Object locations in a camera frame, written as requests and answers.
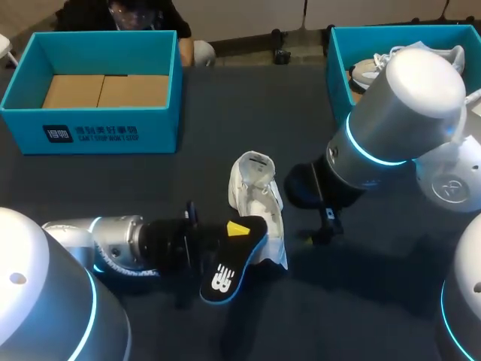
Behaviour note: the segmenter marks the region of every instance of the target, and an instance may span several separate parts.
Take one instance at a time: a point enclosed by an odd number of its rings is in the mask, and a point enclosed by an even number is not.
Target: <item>dark gray tabletop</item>
[[[247,150],[269,155],[277,183],[315,159],[334,131],[325,69],[193,69],[185,76],[183,135],[164,156],[29,156],[0,123],[0,206],[48,220],[143,214],[174,217],[187,199],[220,223],[231,166]],[[9,74],[3,74],[6,87]],[[250,267],[230,304],[175,307],[175,288],[117,287],[132,324],[133,360],[438,360],[434,317],[458,237],[472,214],[429,203],[407,169],[342,213],[344,236],[305,244],[315,211],[284,197],[289,271]]]

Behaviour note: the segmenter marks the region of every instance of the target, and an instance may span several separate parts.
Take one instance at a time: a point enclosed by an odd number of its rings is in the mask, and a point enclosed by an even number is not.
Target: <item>blue box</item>
[[[166,105],[42,109],[58,74],[168,75]],[[182,76],[176,32],[35,33],[0,111],[23,154],[174,153]]]
[[[434,49],[464,48],[463,72],[466,93],[481,88],[481,38],[471,25],[363,26],[333,28],[328,52],[328,94],[334,118],[340,126],[354,107],[346,70],[375,53],[383,54],[395,46],[417,41]]]

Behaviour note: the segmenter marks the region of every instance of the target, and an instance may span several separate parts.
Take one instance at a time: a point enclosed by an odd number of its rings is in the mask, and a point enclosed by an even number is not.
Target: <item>sneaker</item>
[[[274,162],[254,151],[243,154],[232,167],[228,184],[228,203],[239,215],[261,216],[268,225],[268,242],[254,255],[251,264],[271,259],[287,269],[284,226],[280,198],[274,175]]]
[[[399,50],[404,48],[425,49],[431,51],[450,62],[459,74],[464,70],[464,49],[461,45],[457,45],[451,50],[435,50],[427,47],[421,41],[418,41],[407,47],[393,47],[389,54],[374,54],[373,59],[362,60],[355,64],[349,70],[349,73],[356,88],[357,86],[361,87],[360,90],[366,90],[369,88],[374,79],[377,78],[377,75],[379,75],[379,73],[386,67],[389,60],[391,60]]]

